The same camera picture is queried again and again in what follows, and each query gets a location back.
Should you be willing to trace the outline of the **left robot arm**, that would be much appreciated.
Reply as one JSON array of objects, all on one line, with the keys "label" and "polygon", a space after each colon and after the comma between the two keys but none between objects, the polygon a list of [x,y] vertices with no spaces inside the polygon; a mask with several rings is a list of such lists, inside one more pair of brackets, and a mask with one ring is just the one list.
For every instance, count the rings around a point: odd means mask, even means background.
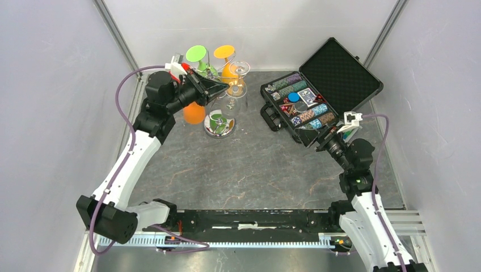
[{"label": "left robot arm", "polygon": [[147,78],[146,99],[133,124],[130,137],[114,167],[91,196],[82,195],[76,208],[89,230],[119,244],[152,225],[171,231],[178,225],[176,205],[160,199],[129,206],[131,193],[147,163],[164,144],[175,125],[174,114],[192,103],[205,106],[229,88],[227,83],[205,78],[188,69],[174,78],[157,71]]}]

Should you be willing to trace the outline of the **clear wine glass front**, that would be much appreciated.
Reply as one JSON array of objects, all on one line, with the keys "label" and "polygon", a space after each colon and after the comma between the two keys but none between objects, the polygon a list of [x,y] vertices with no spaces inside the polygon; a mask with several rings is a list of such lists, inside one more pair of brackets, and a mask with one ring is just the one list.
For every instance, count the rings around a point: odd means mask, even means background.
[{"label": "clear wine glass front", "polygon": [[241,111],[241,100],[228,94],[223,94],[212,102],[208,118],[217,124],[228,123],[235,119]]}]

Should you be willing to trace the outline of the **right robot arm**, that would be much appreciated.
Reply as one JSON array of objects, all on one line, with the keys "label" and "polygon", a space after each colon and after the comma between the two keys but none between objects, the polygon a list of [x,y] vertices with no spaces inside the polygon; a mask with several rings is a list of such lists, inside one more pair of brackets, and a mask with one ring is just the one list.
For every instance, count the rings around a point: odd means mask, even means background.
[{"label": "right robot arm", "polygon": [[343,169],[339,175],[345,201],[332,202],[328,209],[328,225],[344,231],[353,242],[366,271],[427,271],[416,262],[400,241],[388,220],[370,166],[374,146],[357,138],[345,143],[340,128],[296,129],[294,139],[317,151],[326,151]]}]

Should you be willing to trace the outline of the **orange wine glass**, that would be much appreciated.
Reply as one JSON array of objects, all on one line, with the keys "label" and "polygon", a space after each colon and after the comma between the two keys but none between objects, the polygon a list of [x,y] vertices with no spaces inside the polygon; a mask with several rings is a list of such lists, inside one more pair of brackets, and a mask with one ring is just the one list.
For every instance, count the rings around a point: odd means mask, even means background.
[{"label": "orange wine glass", "polygon": [[188,124],[200,124],[205,118],[205,107],[200,106],[197,102],[192,102],[190,105],[183,108],[183,118]]}]

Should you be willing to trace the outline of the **clear wine glass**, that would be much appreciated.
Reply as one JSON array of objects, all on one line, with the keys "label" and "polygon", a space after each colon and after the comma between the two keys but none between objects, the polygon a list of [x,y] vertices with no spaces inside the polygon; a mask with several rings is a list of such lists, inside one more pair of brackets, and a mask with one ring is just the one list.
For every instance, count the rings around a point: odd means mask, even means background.
[{"label": "clear wine glass", "polygon": [[226,93],[235,98],[240,99],[247,93],[247,85],[244,81],[245,76],[250,72],[251,66],[244,61],[232,62],[229,71],[233,74],[230,79],[230,88]]},{"label": "clear wine glass", "polygon": [[235,119],[241,111],[241,100],[228,94],[223,94],[212,102],[208,118],[217,124],[228,123]]}]

